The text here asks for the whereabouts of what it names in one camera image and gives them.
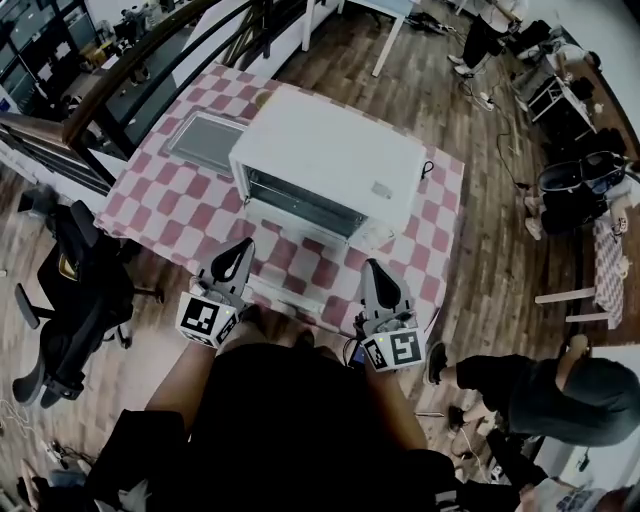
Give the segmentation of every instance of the red and white checkered tablecloth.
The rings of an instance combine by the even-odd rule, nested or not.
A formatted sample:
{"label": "red and white checkered tablecloth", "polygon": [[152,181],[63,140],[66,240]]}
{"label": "red and white checkered tablecloth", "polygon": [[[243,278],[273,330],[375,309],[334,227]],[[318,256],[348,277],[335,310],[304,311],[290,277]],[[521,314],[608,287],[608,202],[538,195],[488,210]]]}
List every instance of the red and white checkered tablecloth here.
{"label": "red and white checkered tablecloth", "polygon": [[611,220],[598,219],[593,225],[596,249],[595,303],[609,313],[609,329],[615,329],[622,321],[624,307],[623,278],[617,272],[622,259],[622,240],[614,237]]}
{"label": "red and white checkered tablecloth", "polygon": [[[166,145],[192,112],[211,111],[249,123],[258,112],[256,98],[278,87],[291,86],[210,66],[147,135],[109,193],[96,224],[194,273],[200,259],[221,242],[251,236],[256,243],[253,274],[313,300],[322,297],[325,308],[321,316],[311,318],[284,304],[271,304],[255,293],[249,292],[245,298],[347,335],[353,334],[353,319],[362,310],[357,298],[362,264],[369,257],[378,258],[405,277],[416,298],[419,322],[428,325],[444,300],[460,204],[462,162],[427,146],[434,169],[416,192],[407,229],[380,250],[364,254],[348,246],[336,252],[269,222],[250,222],[232,178],[167,153]],[[341,106],[412,137],[352,107]]]}

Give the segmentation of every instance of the black office chair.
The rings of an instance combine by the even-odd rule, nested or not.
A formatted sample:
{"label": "black office chair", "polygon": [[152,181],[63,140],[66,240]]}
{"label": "black office chair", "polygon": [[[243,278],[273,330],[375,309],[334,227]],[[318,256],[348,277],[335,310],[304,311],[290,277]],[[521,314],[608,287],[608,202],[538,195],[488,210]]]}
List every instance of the black office chair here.
{"label": "black office chair", "polygon": [[131,319],[134,294],[151,295],[163,302],[160,290],[134,288],[123,266],[120,242],[93,225],[84,203],[56,205],[46,225],[56,239],[38,270],[38,281],[53,310],[34,307],[21,284],[16,286],[18,306],[32,329],[48,319],[40,331],[40,351],[34,369],[13,381],[13,395],[32,404],[45,387],[40,401],[51,407],[60,398],[75,400],[82,393],[82,369],[113,330],[123,348],[131,346],[120,326]]}

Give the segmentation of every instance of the white shirt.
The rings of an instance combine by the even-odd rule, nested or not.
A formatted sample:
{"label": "white shirt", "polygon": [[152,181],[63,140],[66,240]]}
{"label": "white shirt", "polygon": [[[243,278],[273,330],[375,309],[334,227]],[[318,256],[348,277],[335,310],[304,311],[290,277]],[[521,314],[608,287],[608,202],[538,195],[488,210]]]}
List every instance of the white shirt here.
{"label": "white shirt", "polygon": [[640,204],[640,183],[638,183],[633,178],[629,178],[629,176],[625,175],[623,180],[618,183],[615,187],[611,187],[604,193],[607,201],[613,203],[616,199],[619,199],[623,196],[629,196],[629,202],[631,203],[632,208],[635,208],[638,204]]}
{"label": "white shirt", "polygon": [[582,48],[580,48],[579,46],[576,46],[575,44],[569,44],[569,43],[563,44],[555,52],[547,55],[547,59],[549,60],[549,63],[553,66],[553,69],[555,69],[556,71],[560,69],[560,66],[558,66],[557,56],[561,53],[564,53],[567,64],[575,64],[577,62],[580,62],[581,60],[584,60],[584,58],[587,56],[587,53],[589,52],[587,52],[586,50],[583,50]]}
{"label": "white shirt", "polygon": [[[529,0],[498,0],[500,7],[512,12],[515,16],[523,19],[529,8]],[[496,32],[504,34],[509,30],[509,18],[507,18],[495,6],[487,3],[480,11],[480,17]]]}
{"label": "white shirt", "polygon": [[[538,484],[534,492],[536,512],[592,512],[607,493],[603,489],[571,489],[550,478]],[[516,512],[522,512],[522,505]]]}

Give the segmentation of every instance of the railing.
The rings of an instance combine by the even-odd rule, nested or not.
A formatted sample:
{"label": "railing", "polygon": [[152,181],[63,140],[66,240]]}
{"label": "railing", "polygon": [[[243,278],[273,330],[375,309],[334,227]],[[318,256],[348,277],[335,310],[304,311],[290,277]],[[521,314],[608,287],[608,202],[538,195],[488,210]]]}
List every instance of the railing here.
{"label": "railing", "polygon": [[[0,137],[49,169],[99,193],[108,193],[115,179],[89,148],[128,160],[158,119],[212,62],[227,52],[225,65],[246,69],[259,55],[269,58],[272,41],[306,7],[305,0],[279,0],[275,5],[273,0],[247,0],[176,54],[174,47],[184,44],[176,40],[181,31],[221,1],[194,0],[165,19],[102,76],[63,123],[0,113]],[[173,74],[180,64],[223,27],[237,23],[236,18],[243,13],[247,15],[239,27],[190,70],[185,80],[176,83]],[[172,58],[154,70],[135,100],[124,111],[114,108],[134,71],[167,50],[173,52]],[[98,131],[96,125],[106,144],[96,144],[95,137],[89,135]]]}

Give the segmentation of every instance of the white marker cube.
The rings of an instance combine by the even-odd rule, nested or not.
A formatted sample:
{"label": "white marker cube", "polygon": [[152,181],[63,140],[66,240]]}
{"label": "white marker cube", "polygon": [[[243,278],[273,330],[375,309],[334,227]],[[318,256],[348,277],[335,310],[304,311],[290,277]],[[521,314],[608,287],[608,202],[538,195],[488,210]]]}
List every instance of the white marker cube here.
{"label": "white marker cube", "polygon": [[422,329],[381,332],[362,342],[362,348],[377,372],[386,372],[423,363],[427,335]]}
{"label": "white marker cube", "polygon": [[236,308],[182,292],[176,329],[188,340],[220,348],[237,324]]}

